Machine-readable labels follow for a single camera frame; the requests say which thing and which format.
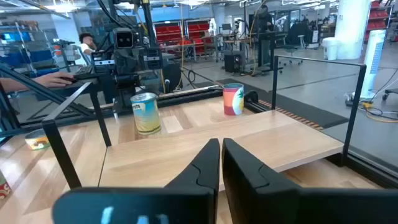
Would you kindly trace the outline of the person's hand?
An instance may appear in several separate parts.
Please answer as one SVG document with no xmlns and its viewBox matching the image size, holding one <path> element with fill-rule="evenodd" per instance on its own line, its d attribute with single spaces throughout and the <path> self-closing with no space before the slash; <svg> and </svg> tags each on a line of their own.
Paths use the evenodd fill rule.
<svg viewBox="0 0 398 224">
<path fill-rule="evenodd" d="M 74 81 L 74 75 L 67 72 L 55 72 L 34 78 L 34 81 L 48 88 L 65 87 Z"/>
</svg>

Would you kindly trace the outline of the orange pink pineapple can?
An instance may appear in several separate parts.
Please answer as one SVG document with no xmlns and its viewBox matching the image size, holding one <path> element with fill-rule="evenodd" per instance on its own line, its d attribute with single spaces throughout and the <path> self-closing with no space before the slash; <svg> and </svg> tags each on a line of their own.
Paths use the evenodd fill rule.
<svg viewBox="0 0 398 224">
<path fill-rule="evenodd" d="M 229 83 L 223 85 L 224 113 L 236 116 L 243 113 L 244 108 L 244 85 L 240 83 Z"/>
</svg>

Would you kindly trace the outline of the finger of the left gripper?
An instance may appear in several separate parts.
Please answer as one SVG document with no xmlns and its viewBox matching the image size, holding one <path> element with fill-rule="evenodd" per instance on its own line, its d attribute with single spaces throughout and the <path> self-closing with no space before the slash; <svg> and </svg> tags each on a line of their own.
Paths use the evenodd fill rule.
<svg viewBox="0 0 398 224">
<path fill-rule="evenodd" d="M 125 90 L 127 88 L 127 58 L 121 50 L 112 52 L 93 52 L 93 67 L 100 75 L 100 82 L 105 90 Z"/>
<path fill-rule="evenodd" d="M 135 88 L 139 86 L 139 74 L 147 70 L 158 70 L 162 68 L 162 52 L 159 47 L 142 47 L 146 50 L 146 55 L 144 56 L 144 61 L 147 65 L 145 70 L 129 74 L 128 86 Z"/>
</svg>

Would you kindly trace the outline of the black aluminium table frame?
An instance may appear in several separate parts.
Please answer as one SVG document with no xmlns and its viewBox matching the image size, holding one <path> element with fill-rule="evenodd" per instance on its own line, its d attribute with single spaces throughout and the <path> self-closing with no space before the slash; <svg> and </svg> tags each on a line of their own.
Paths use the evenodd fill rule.
<svg viewBox="0 0 398 224">
<path fill-rule="evenodd" d="M 84 123 L 95 119 L 98 120 L 99 115 L 102 115 L 103 118 L 109 118 L 111 116 L 111 112 L 118 112 L 121 115 L 132 114 L 131 106 L 129 109 L 127 107 L 123 108 L 121 103 L 113 103 L 108 106 L 98 106 L 99 103 L 97 103 L 97 107 L 101 109 L 94 109 L 94 106 L 92 109 L 81 104 L 74 103 L 74 101 L 80 95 L 85 93 L 89 93 L 90 96 L 93 96 L 94 99 L 97 100 L 97 92 L 100 85 L 98 84 L 98 79 L 91 78 L 83 80 L 87 82 L 79 82 L 77 80 L 74 84 L 77 84 L 79 88 L 71 96 L 65 98 L 49 88 L 46 88 L 38 83 L 35 84 L 35 82 L 30 78 L 11 70 L 5 64 L 0 64 L 0 73 L 10 76 L 13 80 L 22 82 L 22 84 L 28 86 L 34 93 L 58 104 L 58 107 L 48 115 L 39 116 L 39 118 L 32 121 L 19 123 L 15 113 L 10 109 L 11 104 L 4 92 L 4 89 L 2 86 L 0 86 L 0 108 L 2 111 L 1 119 L 8 119 L 9 124 L 12 126 L 9 130 L 0 132 L 0 138 L 8 138 L 19 134 L 28 133 L 30 131 L 35 131 L 37 129 L 42 129 L 43 126 L 48 122 L 54 122 L 55 125 L 59 127 Z M 219 96 L 222 96 L 221 86 L 213 85 L 193 89 L 190 91 L 187 90 L 177 93 L 163 94 L 160 97 L 157 97 L 157 105 L 159 108 L 165 108 L 168 106 L 206 100 Z M 259 103 L 257 92 L 255 91 L 250 91 L 244 95 L 244 106 L 255 113 L 267 111 L 266 107 L 261 106 Z"/>
</svg>

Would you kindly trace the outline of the white tower fan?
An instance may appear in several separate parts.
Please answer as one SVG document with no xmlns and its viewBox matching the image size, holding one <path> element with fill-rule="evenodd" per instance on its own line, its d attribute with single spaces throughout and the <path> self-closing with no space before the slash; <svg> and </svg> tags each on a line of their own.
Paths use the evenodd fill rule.
<svg viewBox="0 0 398 224">
<path fill-rule="evenodd" d="M 366 73 L 361 90 L 361 98 L 372 98 L 375 95 L 371 90 L 374 86 L 374 79 L 379 68 L 385 36 L 386 30 L 372 30 L 369 33 L 366 55 L 364 58 Z"/>
</svg>

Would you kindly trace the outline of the white trash bin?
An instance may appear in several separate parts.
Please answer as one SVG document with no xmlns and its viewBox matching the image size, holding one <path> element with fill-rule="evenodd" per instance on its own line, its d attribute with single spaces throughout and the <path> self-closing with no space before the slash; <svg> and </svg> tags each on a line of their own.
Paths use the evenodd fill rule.
<svg viewBox="0 0 398 224">
<path fill-rule="evenodd" d="M 338 48 L 340 40 L 335 37 L 327 37 L 322 40 L 323 54 L 325 60 L 336 60 L 338 58 Z"/>
</svg>

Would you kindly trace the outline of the black box on floor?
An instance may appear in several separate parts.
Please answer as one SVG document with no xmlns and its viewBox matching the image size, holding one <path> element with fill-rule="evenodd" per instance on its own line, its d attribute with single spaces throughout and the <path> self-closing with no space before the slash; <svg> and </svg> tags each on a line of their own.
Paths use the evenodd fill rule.
<svg viewBox="0 0 398 224">
<path fill-rule="evenodd" d="M 242 51 L 224 51 L 224 69 L 229 73 L 242 73 L 246 64 L 246 58 Z"/>
</svg>

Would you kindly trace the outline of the person's forearm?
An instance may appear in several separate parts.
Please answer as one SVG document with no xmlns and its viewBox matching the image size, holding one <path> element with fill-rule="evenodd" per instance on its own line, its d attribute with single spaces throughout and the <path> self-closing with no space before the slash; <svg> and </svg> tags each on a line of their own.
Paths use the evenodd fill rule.
<svg viewBox="0 0 398 224">
<path fill-rule="evenodd" d="M 0 78 L 0 85 L 3 87 L 6 93 L 12 91 L 23 91 L 28 90 L 29 87 L 25 86 L 24 84 L 15 81 L 11 78 Z"/>
</svg>

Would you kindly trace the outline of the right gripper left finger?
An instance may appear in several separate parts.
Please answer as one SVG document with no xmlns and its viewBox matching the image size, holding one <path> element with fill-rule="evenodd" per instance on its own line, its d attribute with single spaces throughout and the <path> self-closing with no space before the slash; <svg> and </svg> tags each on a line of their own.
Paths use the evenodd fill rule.
<svg viewBox="0 0 398 224">
<path fill-rule="evenodd" d="M 82 187 L 52 208 L 54 224 L 215 224 L 220 143 L 210 139 L 165 187 Z"/>
</svg>

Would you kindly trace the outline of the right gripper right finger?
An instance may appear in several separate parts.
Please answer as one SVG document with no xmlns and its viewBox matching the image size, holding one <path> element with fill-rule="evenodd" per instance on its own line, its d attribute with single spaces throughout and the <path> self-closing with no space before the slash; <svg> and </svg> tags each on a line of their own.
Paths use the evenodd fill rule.
<svg viewBox="0 0 398 224">
<path fill-rule="evenodd" d="M 398 224 L 398 190 L 301 187 L 230 138 L 222 157 L 233 224 Z"/>
</svg>

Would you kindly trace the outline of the rack with red bins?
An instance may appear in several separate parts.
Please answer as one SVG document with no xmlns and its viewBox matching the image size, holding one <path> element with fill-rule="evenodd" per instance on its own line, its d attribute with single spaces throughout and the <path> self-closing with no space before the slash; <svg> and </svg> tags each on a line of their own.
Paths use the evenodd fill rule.
<svg viewBox="0 0 398 224">
<path fill-rule="evenodd" d="M 155 36 L 161 50 L 168 54 L 181 52 L 183 25 L 179 21 L 157 22 L 154 25 Z"/>
<path fill-rule="evenodd" d="M 369 40 L 372 30 L 386 30 L 390 23 L 393 10 L 393 0 L 371 0 L 364 42 Z"/>
<path fill-rule="evenodd" d="M 191 19 L 185 22 L 185 32 L 188 39 L 195 44 L 196 55 L 208 54 L 213 38 L 210 35 L 209 19 Z"/>
</svg>

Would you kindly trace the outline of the blue yellow can white lid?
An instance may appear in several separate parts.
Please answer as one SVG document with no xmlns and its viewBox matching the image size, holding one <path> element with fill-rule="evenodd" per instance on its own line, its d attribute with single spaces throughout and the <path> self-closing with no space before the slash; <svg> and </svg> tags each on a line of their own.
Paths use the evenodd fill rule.
<svg viewBox="0 0 398 224">
<path fill-rule="evenodd" d="M 160 116 L 155 93 L 141 93 L 130 98 L 136 129 L 141 135 L 161 130 Z"/>
</svg>

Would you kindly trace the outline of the rack with blue bins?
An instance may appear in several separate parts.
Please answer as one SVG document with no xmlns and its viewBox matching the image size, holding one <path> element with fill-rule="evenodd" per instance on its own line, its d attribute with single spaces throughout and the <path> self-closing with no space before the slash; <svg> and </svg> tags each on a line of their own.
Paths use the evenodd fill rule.
<svg viewBox="0 0 398 224">
<path fill-rule="evenodd" d="M 35 77 L 56 67 L 51 36 L 36 21 L 0 22 L 0 62 Z"/>
</svg>

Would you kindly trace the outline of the white round pillar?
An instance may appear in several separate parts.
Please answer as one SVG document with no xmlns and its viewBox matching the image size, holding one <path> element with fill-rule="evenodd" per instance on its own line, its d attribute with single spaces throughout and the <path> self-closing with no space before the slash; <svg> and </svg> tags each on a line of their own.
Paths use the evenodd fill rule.
<svg viewBox="0 0 398 224">
<path fill-rule="evenodd" d="M 371 0 L 339 0 L 335 38 L 338 60 L 354 60 L 361 56 Z"/>
</svg>

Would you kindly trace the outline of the wooden shelf with black rails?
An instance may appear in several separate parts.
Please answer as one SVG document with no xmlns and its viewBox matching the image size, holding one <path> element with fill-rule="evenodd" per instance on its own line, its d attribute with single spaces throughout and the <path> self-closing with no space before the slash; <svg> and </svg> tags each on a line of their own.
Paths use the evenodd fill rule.
<svg viewBox="0 0 398 224">
<path fill-rule="evenodd" d="M 162 129 L 152 135 L 114 145 L 103 115 L 96 117 L 105 147 L 89 138 L 82 153 L 94 169 L 86 176 L 96 186 L 162 187 L 179 174 L 210 140 L 231 138 L 290 180 L 304 186 L 353 188 L 359 175 L 350 170 L 348 149 L 356 108 L 345 139 L 323 133 L 319 126 L 280 108 L 248 103 L 243 114 L 222 112 L 220 98 L 207 98 L 161 109 Z"/>
</svg>

